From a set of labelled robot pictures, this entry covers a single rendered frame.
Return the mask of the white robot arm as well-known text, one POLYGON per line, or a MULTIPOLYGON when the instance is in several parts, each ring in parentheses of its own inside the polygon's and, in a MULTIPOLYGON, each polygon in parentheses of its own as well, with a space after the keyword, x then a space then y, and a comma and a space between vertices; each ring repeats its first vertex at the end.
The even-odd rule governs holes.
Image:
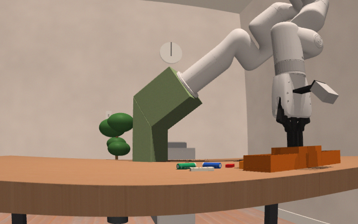
MULTIPOLYGON (((291 4, 272 4, 250 22, 249 30, 259 49, 245 30, 233 30, 185 72, 176 73, 185 88, 197 98, 198 91, 227 70, 234 57, 247 71, 256 69, 273 56, 275 76, 287 71, 306 73, 304 60, 319 55, 324 47, 317 32, 325 23, 329 0, 289 1, 291 4), (288 20, 291 21, 286 22, 288 20)), ((317 80, 293 90, 297 94, 308 92, 330 104, 339 96, 326 83, 317 80)))

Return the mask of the green battery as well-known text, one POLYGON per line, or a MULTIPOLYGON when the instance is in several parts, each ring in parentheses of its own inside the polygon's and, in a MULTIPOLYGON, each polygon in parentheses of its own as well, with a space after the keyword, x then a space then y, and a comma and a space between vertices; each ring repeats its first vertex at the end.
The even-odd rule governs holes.
POLYGON ((196 163, 178 163, 176 165, 176 168, 178 170, 182 170, 182 169, 190 169, 190 167, 196 167, 196 163))

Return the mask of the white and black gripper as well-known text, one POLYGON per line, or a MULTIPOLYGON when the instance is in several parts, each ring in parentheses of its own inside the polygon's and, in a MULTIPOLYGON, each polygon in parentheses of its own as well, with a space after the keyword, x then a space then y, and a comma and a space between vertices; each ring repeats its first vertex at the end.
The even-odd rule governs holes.
POLYGON ((308 82, 306 73, 302 71, 282 72, 273 77, 272 114, 287 132, 287 147, 303 146, 303 131, 305 125, 310 123, 310 92, 293 93, 294 89, 305 86, 308 86, 308 82))

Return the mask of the blue battery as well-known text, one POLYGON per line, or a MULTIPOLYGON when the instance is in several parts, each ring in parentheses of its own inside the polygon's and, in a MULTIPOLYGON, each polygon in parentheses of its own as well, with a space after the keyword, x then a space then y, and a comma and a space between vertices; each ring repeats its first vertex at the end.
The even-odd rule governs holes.
POLYGON ((221 163, 219 162, 203 162, 202 167, 214 167, 214 169, 220 169, 221 163))

